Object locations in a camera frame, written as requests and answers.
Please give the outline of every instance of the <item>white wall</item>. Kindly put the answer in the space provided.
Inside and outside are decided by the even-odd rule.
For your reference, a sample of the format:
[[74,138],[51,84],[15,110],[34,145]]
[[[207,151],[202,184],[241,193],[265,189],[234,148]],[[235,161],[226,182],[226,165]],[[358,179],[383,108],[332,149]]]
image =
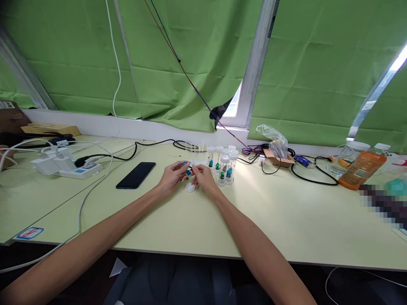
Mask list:
[[[214,133],[204,133],[178,129],[166,124],[149,122],[144,120],[132,120],[116,118],[114,116],[101,116],[93,114],[77,114],[64,111],[43,109],[22,109],[24,114],[33,123],[56,123],[64,125],[76,125],[80,132],[88,136],[115,136],[119,131],[118,138],[144,139],[151,141],[162,141],[166,139],[184,140],[188,142],[204,142],[208,145],[222,145],[227,147],[234,145],[238,149],[243,145],[239,143],[225,129],[218,128]],[[266,143],[262,141],[248,140],[248,129],[226,127],[246,145]],[[289,144],[298,154],[304,155],[337,155],[340,148]]]

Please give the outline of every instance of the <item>floor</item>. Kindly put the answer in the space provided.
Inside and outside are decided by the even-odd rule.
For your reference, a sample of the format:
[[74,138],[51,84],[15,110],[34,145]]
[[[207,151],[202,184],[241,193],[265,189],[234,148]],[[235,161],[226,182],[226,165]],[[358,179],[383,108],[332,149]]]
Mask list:
[[[40,257],[54,246],[42,244],[14,243],[0,246],[0,269],[24,263]],[[89,270],[71,286],[60,293],[49,304],[103,304],[117,276],[109,278],[116,258],[131,266],[140,254],[137,252],[110,250],[105,253]],[[227,260],[234,287],[255,283],[244,261]],[[325,292],[325,280],[332,267],[311,265],[292,265],[318,304],[335,305]],[[0,274],[0,290],[24,273],[29,267],[6,274]],[[379,272],[377,275],[407,284],[407,273]],[[334,271],[329,284],[330,296],[339,305],[352,304],[407,304],[407,289],[366,274],[358,269],[340,268]]]

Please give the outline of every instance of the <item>red wire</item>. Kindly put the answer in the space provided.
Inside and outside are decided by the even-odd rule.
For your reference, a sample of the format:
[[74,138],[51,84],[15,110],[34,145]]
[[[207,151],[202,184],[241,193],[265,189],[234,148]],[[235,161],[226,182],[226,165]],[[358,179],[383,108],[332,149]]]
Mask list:
[[[177,55],[175,54],[174,50],[173,50],[172,47],[170,46],[170,44],[169,44],[167,38],[165,37],[164,33],[163,33],[162,30],[161,30],[161,28],[160,28],[160,26],[159,26],[159,24],[158,24],[156,18],[154,17],[153,12],[151,11],[150,7],[148,6],[147,1],[144,0],[144,2],[145,2],[145,4],[146,4],[147,7],[148,7],[148,10],[150,11],[151,16],[153,16],[153,19],[154,19],[154,21],[156,22],[157,27],[158,27],[158,29],[160,30],[162,36],[164,37],[165,42],[167,43],[168,47],[171,49],[171,52],[174,54],[175,58],[178,60],[178,63],[179,63],[179,65],[181,66],[181,69],[182,69],[182,71],[184,72],[185,76],[188,78],[188,80],[189,80],[189,82],[191,83],[192,87],[194,87],[194,89],[195,89],[197,92],[199,92],[198,89],[194,86],[194,84],[193,84],[192,81],[190,80],[188,74],[185,72],[184,67],[183,67],[182,64],[181,64],[181,61],[178,59],[178,57],[177,57]],[[211,111],[211,108],[209,108],[209,106],[208,106],[206,103],[205,103],[205,105],[206,105],[206,107],[209,109],[210,113],[212,113],[212,115],[213,115],[214,117],[216,117],[216,116],[213,114],[213,112]],[[251,148],[247,147],[246,144],[244,144],[242,141],[240,141],[234,134],[232,134],[232,133],[220,122],[220,120],[217,120],[217,121],[218,121],[218,123],[219,123],[228,133],[230,133],[236,140],[238,140],[240,143],[242,143],[246,148],[252,150]]]

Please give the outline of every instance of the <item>orange bottle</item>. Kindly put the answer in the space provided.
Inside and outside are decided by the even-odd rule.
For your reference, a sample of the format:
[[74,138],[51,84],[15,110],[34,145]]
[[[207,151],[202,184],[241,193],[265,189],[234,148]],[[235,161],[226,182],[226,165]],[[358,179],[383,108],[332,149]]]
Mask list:
[[339,184],[347,189],[357,190],[359,186],[374,174],[387,160],[387,151],[390,145],[377,143],[374,148],[362,152],[348,171],[338,180]]

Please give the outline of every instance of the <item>green curtain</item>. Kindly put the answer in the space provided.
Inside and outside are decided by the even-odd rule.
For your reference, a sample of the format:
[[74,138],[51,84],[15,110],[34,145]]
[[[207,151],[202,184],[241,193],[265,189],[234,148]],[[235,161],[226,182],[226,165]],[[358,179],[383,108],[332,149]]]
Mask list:
[[391,145],[407,153],[407,64],[396,73],[360,126],[356,140],[370,145]]
[[[90,114],[112,112],[119,77],[105,1],[5,3],[0,14],[6,28],[59,109]],[[261,3],[155,1],[186,72],[211,108],[227,102],[239,87]],[[121,0],[119,4],[139,100],[114,3],[109,0],[122,73],[117,115],[213,132],[214,121],[172,57],[144,1]],[[0,91],[0,98],[9,96],[9,91]]]
[[[209,111],[183,74],[144,1],[120,0],[119,4],[142,117],[212,132]],[[175,52],[203,98],[211,108],[226,103],[243,78],[262,1],[156,0],[154,4]]]
[[18,80],[0,56],[0,100],[17,102],[21,108],[34,107],[31,98],[20,88]]
[[[249,138],[265,140],[256,126],[267,124],[289,143],[344,143],[365,97],[407,40],[406,16],[403,0],[280,0]],[[402,121],[403,113],[383,110],[368,115],[369,128],[381,129],[379,121],[393,126],[395,115]]]

